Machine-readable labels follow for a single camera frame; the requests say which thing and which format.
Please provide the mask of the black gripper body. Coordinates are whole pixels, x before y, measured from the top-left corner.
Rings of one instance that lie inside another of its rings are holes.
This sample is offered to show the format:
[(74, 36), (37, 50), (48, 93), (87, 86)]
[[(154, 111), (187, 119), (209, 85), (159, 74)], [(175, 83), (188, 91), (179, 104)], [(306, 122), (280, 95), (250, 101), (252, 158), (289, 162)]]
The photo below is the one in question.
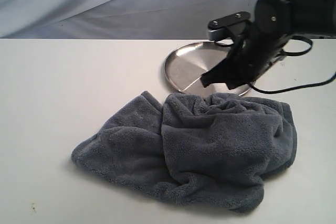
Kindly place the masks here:
[(291, 34), (263, 33), (251, 24), (225, 59), (225, 82), (254, 82), (289, 41)]

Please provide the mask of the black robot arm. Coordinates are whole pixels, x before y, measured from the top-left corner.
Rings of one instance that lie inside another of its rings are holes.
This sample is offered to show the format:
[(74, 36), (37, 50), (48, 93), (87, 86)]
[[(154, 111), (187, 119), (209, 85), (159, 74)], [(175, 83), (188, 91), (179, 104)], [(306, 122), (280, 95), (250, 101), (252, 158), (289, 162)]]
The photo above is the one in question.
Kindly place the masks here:
[(335, 0), (257, 0), (253, 14), (237, 12), (207, 28), (210, 41), (232, 43), (226, 57), (201, 75), (202, 86), (252, 87), (276, 62), (297, 55), (284, 50), (288, 41), (312, 45), (311, 36), (335, 35)]

